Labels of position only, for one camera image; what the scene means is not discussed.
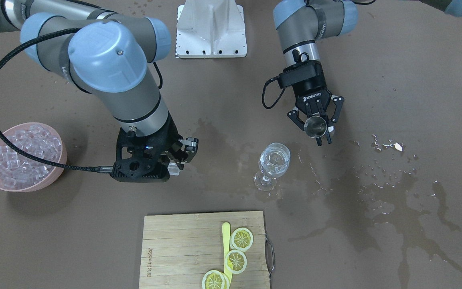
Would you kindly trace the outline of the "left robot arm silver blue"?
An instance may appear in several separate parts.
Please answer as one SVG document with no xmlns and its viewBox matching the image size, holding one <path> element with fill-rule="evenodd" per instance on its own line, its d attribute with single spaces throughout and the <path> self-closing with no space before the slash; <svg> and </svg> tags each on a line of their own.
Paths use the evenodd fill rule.
<svg viewBox="0 0 462 289">
<path fill-rule="evenodd" d="M 281 90 L 291 88 L 294 106 L 287 117 L 319 145 L 331 143 L 345 98 L 331 91 L 323 71 L 318 42 L 351 33 L 359 22 L 360 6 L 374 0 L 283 0 L 273 10 L 275 29 L 286 65 L 267 80 Z"/>
</svg>

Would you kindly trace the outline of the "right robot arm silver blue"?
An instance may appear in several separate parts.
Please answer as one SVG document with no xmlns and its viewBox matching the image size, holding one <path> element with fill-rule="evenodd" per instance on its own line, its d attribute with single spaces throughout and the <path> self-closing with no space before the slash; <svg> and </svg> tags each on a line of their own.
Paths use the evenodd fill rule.
<svg viewBox="0 0 462 289">
<path fill-rule="evenodd" d="M 19 154 L 49 166 L 129 179 L 167 179 L 197 153 L 198 139 L 183 138 L 163 101 L 149 64 L 164 59 L 172 40 L 156 18 L 133 18 L 79 0 L 0 0 L 0 33 L 20 32 L 20 46 L 40 67 L 98 97 L 121 128 L 113 166 L 68 166 Z"/>
</svg>

